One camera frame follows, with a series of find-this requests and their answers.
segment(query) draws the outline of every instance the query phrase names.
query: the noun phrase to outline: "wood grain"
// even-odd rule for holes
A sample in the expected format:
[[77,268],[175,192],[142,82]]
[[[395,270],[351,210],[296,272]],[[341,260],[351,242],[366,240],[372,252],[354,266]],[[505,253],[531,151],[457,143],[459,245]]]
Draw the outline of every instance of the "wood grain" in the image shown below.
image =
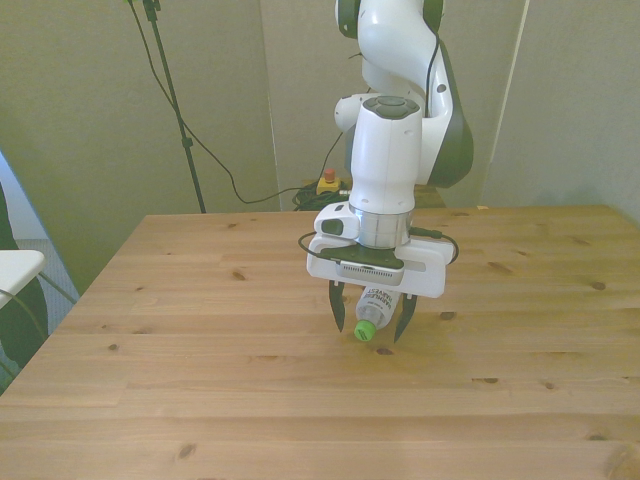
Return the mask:
[[640,479],[640,233],[430,209],[447,290],[345,333],[312,212],[150,216],[0,397],[3,479]]

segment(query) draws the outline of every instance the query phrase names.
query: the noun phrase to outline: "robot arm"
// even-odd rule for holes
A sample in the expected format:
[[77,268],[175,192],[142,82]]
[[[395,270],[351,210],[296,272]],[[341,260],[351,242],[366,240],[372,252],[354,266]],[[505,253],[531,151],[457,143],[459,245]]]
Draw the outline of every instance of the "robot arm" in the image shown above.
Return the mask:
[[330,280],[340,329],[344,305],[337,293],[346,282],[404,294],[396,339],[417,296],[444,292],[453,246],[410,236],[414,186],[451,186],[473,157],[446,49],[435,33],[441,16],[442,0],[336,2],[338,26],[358,39],[363,77],[377,91],[336,106],[336,124],[353,133],[353,188],[348,202],[317,216],[307,250],[309,273]]
[[423,117],[416,183],[450,187],[471,168],[473,139],[447,50],[437,36],[441,16],[442,0],[338,0],[338,26],[346,36],[357,38],[363,78],[379,93],[340,100],[335,119],[348,134],[353,132],[360,106],[372,96],[414,101]]

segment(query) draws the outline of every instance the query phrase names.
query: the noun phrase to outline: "green bottle cap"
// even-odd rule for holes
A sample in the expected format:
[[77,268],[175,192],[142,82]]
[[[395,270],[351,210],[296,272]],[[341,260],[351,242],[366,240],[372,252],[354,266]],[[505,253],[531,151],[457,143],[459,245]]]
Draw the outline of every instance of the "green bottle cap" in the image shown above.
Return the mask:
[[358,340],[368,342],[376,334],[376,326],[368,320],[360,320],[353,333]]

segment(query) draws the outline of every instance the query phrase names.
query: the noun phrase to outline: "black cable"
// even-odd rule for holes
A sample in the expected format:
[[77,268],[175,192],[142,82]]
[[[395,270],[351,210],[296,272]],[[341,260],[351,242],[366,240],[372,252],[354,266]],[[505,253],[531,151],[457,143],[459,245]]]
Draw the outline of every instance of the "black cable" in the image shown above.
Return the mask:
[[431,30],[431,33],[433,33],[436,37],[436,46],[433,48],[433,54],[431,55],[431,60],[429,61],[429,67],[427,68],[427,88],[425,88],[424,90],[424,117],[427,118],[428,115],[428,108],[429,108],[429,84],[431,83],[431,70],[433,68],[433,63],[436,60],[436,55],[438,54],[438,50],[440,49],[440,35],[438,35],[437,32],[434,32],[433,30]]
[[304,240],[305,238],[309,238],[309,237],[311,237],[311,236],[313,236],[313,235],[315,235],[315,234],[316,234],[316,232],[309,232],[309,233],[305,233],[303,236],[301,236],[301,237],[298,239],[298,245],[300,246],[300,248],[301,248],[301,249],[303,249],[303,250],[304,250],[305,252],[307,252],[309,255],[312,255],[312,256],[314,256],[314,257],[316,257],[316,258],[321,258],[321,259],[323,259],[323,260],[331,260],[331,258],[329,258],[329,257],[327,257],[327,256],[325,256],[325,255],[318,254],[318,253],[316,253],[316,252],[311,251],[311,250],[310,250],[310,249],[309,249],[309,248],[308,248],[304,243],[302,243],[302,240]]
[[[131,7],[135,17],[136,22],[138,23],[138,27],[140,31],[142,28],[140,26],[140,21],[138,20],[135,9],[133,8],[133,0],[128,0],[129,6]],[[147,13],[147,19],[151,22],[151,27],[153,28],[153,34],[156,38],[156,43],[158,45],[158,53],[160,54],[160,60],[162,61],[162,67],[164,68],[164,74],[167,79],[167,86],[169,87],[169,93],[171,94],[171,105],[173,106],[173,111],[176,114],[176,119],[178,120],[178,127],[180,129],[180,136],[182,138],[182,147],[184,148],[185,154],[187,156],[187,163],[189,165],[189,171],[191,173],[191,181],[193,182],[193,188],[196,191],[196,197],[198,198],[198,205],[200,206],[201,213],[207,213],[207,210],[204,205],[204,199],[202,198],[202,191],[200,190],[200,181],[198,180],[198,172],[196,171],[196,166],[193,161],[193,155],[191,153],[191,147],[193,146],[193,140],[187,137],[184,128],[184,120],[182,119],[182,115],[180,113],[180,106],[178,105],[178,98],[176,96],[175,89],[173,88],[173,81],[171,80],[171,72],[169,70],[169,64],[167,62],[167,57],[164,53],[164,46],[162,45],[162,39],[160,38],[160,31],[158,30],[158,23],[155,13],[155,4],[153,0],[143,0],[145,12]]]
[[455,253],[453,254],[453,258],[449,262],[449,265],[455,262],[458,259],[458,255],[460,255],[460,247],[458,246],[458,242],[456,242],[449,235],[445,235],[439,230],[427,230],[426,228],[421,227],[411,227],[409,228],[409,235],[415,235],[417,237],[429,237],[436,240],[444,238],[450,241],[453,244],[453,248],[455,248]]
[[449,262],[449,265],[451,265],[453,262],[455,262],[458,259],[458,255],[460,255],[460,247],[458,246],[458,242],[456,242],[453,238],[451,238],[449,235],[445,235],[444,233],[442,234],[442,238],[446,238],[447,240],[449,240],[452,244],[453,247],[456,249],[456,252],[453,254],[453,258],[451,259],[451,261]]
[[0,368],[2,368],[5,372],[7,372],[7,375],[9,375],[11,377],[11,381],[16,379],[16,376],[11,371],[9,366],[7,364],[5,364],[2,360],[0,360]]
[[18,305],[20,305],[22,307],[22,309],[27,312],[27,315],[29,315],[29,318],[31,318],[31,321],[33,322],[33,326],[36,327],[36,330],[38,331],[38,333],[40,334],[40,336],[42,337],[42,340],[46,340],[47,337],[49,336],[48,334],[45,334],[42,331],[42,327],[40,326],[40,324],[38,323],[38,319],[36,318],[36,316],[34,315],[34,313],[31,311],[31,309],[27,306],[26,303],[24,303],[20,298],[18,298],[17,296],[15,296],[13,293],[9,293],[6,290],[2,290],[0,288],[0,293],[3,295],[6,295],[7,297],[9,297],[12,300],[15,300],[16,303]]
[[69,301],[69,303],[71,303],[71,305],[76,304],[76,301],[73,299],[73,297],[69,295],[67,292],[65,292],[60,285],[58,285],[56,282],[50,279],[47,275],[45,275],[44,272],[40,272],[38,276],[42,277],[43,280],[45,280],[49,285],[55,288],[60,295],[62,295],[64,298],[66,298]]
[[[132,0],[128,0],[129,3],[129,7],[131,8],[131,12],[133,13],[133,17],[135,18],[136,24],[138,26],[138,31],[140,32],[140,37],[142,38],[142,43],[144,45],[144,49],[145,52],[147,54],[147,60],[149,61],[149,67],[151,67],[151,73],[153,74],[153,78],[155,78],[156,83],[158,84],[158,86],[160,87],[160,90],[162,91],[162,93],[164,94],[165,98],[167,99],[167,102],[169,102],[169,104],[171,105],[171,107],[174,109],[174,111],[176,110],[176,107],[173,105],[173,102],[171,101],[171,98],[169,97],[169,94],[167,93],[167,90],[165,89],[164,85],[162,84],[162,81],[160,81],[160,78],[158,77],[158,74],[156,72],[155,66],[153,64],[153,59],[151,58],[151,52],[149,50],[149,44],[147,43],[147,38],[144,34],[144,30],[142,29],[142,25],[140,24],[140,19],[138,18],[138,14],[136,13],[135,8],[133,7],[133,3]],[[189,127],[189,125],[187,124],[187,122],[184,121],[184,118],[182,119],[182,123],[184,125],[184,128],[187,130],[187,132],[189,132],[189,134],[191,134],[191,136],[193,137],[193,139],[196,141],[196,143],[198,145],[200,145],[200,147],[202,147],[202,149],[204,149],[205,152],[207,152],[215,161],[216,163],[226,172],[226,174],[229,176],[229,180],[231,181],[231,186],[233,188],[233,192],[235,193],[236,197],[238,198],[238,200],[240,200],[242,203],[244,203],[245,205],[249,205],[249,204],[253,204],[253,203],[260,203],[260,202],[264,202],[266,200],[270,200],[274,197],[278,197],[280,195],[282,195],[283,193],[286,192],[291,192],[294,190],[300,190],[304,187],[291,187],[291,188],[285,188],[284,190],[280,190],[277,193],[274,193],[273,195],[269,195],[268,197],[265,198],[261,198],[258,200],[245,200],[244,198],[242,198],[242,196],[240,195],[240,193],[238,192],[238,189],[236,187],[236,182],[235,182],[235,178],[233,176],[233,174],[231,173],[231,171],[226,167],[226,165],[224,163],[222,163],[222,161],[211,151],[209,150],[209,148],[207,148],[207,146],[198,138],[198,136],[193,132],[193,130],[191,130],[191,128]],[[338,138],[336,139],[336,141],[334,142],[333,146],[331,147],[331,149],[329,150],[329,153],[327,153],[327,156],[325,157],[325,162],[324,165],[326,165],[327,160],[329,158],[329,155],[331,154],[331,152],[333,151],[334,147],[336,146],[336,144],[338,143],[338,141],[340,140],[340,138],[342,137],[342,133],[340,133],[340,135],[338,136]]]

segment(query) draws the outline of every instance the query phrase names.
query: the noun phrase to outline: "wall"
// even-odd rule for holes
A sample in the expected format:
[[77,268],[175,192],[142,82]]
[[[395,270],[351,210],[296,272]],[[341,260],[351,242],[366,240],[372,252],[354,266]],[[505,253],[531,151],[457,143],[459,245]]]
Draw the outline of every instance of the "wall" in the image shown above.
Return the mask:
[[483,202],[640,223],[640,3],[531,2]]
[[[0,148],[83,291],[144,215],[198,211],[176,120],[126,3],[4,1],[2,16]],[[167,0],[159,18],[185,119],[246,197],[273,193],[258,0]],[[277,208],[244,207],[195,156],[209,211]]]
[[[450,206],[477,205],[491,157],[525,0],[446,0],[441,36],[451,56],[475,159],[465,180],[441,193]],[[261,0],[281,188],[316,178],[339,130],[340,97],[365,92],[355,40],[335,24],[334,0]],[[344,141],[329,165],[342,167]],[[291,208],[284,197],[283,208]]]

